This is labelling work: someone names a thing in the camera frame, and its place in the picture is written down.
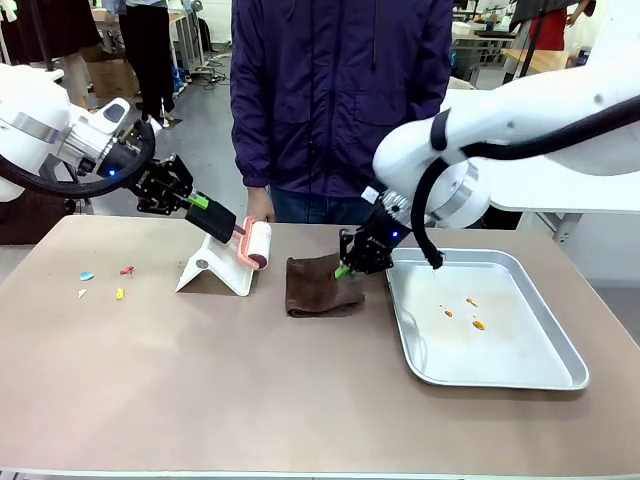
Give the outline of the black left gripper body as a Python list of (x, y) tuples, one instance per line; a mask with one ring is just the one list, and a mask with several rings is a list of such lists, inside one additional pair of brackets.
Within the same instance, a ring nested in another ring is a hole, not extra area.
[(100, 164), (99, 176), (115, 181), (118, 187), (128, 186), (145, 170), (154, 153), (154, 140), (142, 141), (138, 149), (115, 142)]

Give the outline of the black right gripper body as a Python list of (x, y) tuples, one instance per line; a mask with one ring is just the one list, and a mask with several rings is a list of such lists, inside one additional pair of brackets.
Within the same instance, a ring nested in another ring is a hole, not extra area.
[(411, 232), (407, 208), (377, 202), (369, 218), (358, 229), (358, 243), (395, 249)]

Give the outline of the person's right hand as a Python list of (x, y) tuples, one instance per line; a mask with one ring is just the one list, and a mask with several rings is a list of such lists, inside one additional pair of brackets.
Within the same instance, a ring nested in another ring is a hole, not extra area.
[(275, 222), (275, 209), (266, 188), (248, 187), (247, 215), (258, 221)]

